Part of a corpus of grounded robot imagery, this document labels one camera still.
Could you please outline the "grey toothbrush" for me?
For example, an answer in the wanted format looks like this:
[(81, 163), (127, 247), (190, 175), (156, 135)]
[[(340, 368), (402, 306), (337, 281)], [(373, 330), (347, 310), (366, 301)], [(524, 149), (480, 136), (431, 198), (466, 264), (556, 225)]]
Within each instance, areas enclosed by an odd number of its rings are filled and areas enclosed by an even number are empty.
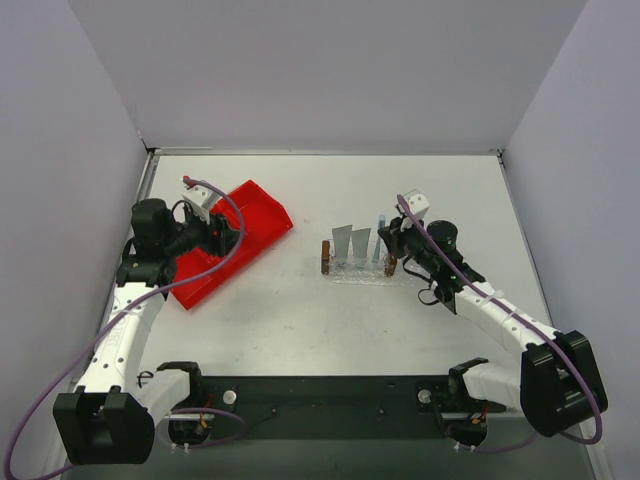
[[(384, 214), (380, 214), (379, 218), (378, 218), (378, 222), (377, 222), (376, 231), (379, 231), (380, 229), (384, 228), (385, 224), (386, 224), (386, 217), (385, 217)], [(382, 240), (381, 240), (379, 234), (376, 234), (375, 248), (374, 248), (373, 255), (372, 255), (372, 262), (373, 263), (377, 263), (380, 260), (380, 257), (381, 257), (381, 244), (382, 244)]]

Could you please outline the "toothpaste tube black cap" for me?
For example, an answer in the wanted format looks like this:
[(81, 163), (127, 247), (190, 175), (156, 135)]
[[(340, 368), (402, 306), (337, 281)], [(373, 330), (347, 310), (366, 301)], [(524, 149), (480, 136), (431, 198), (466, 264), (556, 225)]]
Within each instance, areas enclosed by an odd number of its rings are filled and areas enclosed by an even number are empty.
[(353, 225), (349, 224), (332, 229), (332, 237), (334, 242), (334, 259), (336, 265), (339, 267), (343, 267), (347, 262), (352, 228)]

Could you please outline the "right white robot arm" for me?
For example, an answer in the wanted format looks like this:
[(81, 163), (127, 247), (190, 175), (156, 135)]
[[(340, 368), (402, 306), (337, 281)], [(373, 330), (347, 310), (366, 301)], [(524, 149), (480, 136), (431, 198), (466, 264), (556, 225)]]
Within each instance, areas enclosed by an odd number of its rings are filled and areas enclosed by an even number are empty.
[(516, 362), (513, 370), (476, 358), (452, 367), (452, 397), (469, 405), (487, 401), (519, 411), (540, 435), (567, 435), (587, 420), (590, 438), (602, 436), (608, 399), (589, 340), (540, 323), (505, 300), (458, 251), (457, 227), (445, 220), (413, 224), (399, 217), (379, 229), (388, 251), (415, 261), (434, 285), (438, 303), (476, 325)]

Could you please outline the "clear tray brown handles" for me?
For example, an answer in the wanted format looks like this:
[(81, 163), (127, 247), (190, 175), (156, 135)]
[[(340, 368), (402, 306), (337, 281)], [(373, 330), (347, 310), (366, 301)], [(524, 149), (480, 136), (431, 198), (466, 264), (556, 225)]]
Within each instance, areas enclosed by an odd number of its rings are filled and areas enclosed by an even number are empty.
[(333, 240), (325, 239), (321, 243), (320, 272), (326, 280), (337, 284), (385, 287), (414, 287), (420, 284), (419, 278), (408, 275), (400, 263), (389, 274), (389, 259), (386, 247), (377, 240), (369, 242), (365, 259), (356, 259), (352, 246), (349, 246), (345, 259), (338, 259)]

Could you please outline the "toothpaste tube green cap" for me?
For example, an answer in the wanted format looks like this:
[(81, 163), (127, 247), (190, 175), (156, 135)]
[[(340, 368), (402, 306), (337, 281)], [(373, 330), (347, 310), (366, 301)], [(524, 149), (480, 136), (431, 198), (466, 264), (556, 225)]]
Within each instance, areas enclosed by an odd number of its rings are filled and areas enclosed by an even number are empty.
[(363, 228), (351, 232), (351, 243), (355, 265), (362, 268), (367, 263), (371, 229)]

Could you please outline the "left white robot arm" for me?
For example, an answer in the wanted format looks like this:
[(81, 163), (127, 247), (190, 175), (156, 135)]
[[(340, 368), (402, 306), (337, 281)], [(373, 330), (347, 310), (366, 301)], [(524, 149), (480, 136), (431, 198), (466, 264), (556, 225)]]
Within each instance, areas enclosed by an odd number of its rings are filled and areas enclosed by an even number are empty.
[(142, 464), (158, 423), (174, 407), (193, 411), (207, 399), (195, 362), (162, 364), (144, 387), (137, 375), (151, 328), (168, 297), (179, 257), (195, 250), (227, 260), (241, 234), (212, 211), (215, 193), (185, 195), (182, 221), (161, 199), (132, 208), (132, 237), (116, 272), (106, 333), (75, 390), (57, 396), (53, 416), (73, 465)]

